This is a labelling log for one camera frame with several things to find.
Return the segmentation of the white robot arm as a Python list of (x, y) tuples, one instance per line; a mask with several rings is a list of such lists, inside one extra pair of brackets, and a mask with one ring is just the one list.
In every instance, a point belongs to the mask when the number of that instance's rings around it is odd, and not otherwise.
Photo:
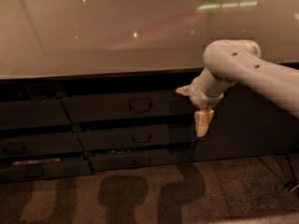
[(260, 46), (252, 40), (217, 40), (203, 52), (204, 69), (191, 84), (176, 89), (190, 98), (195, 132), (206, 134), (214, 107), (224, 92), (240, 83), (299, 118), (299, 71), (262, 59)]

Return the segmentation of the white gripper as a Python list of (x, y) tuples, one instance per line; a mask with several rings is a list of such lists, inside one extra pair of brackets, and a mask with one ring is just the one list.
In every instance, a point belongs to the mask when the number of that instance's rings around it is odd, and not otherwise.
[(218, 104), (223, 98), (223, 94), (221, 93), (215, 97), (209, 96), (207, 92), (204, 91), (202, 81), (199, 78), (195, 78), (190, 86), (187, 85), (176, 88), (176, 93), (189, 96), (191, 102), (200, 109), (194, 112), (195, 131), (198, 137), (205, 136), (214, 116), (212, 107)]

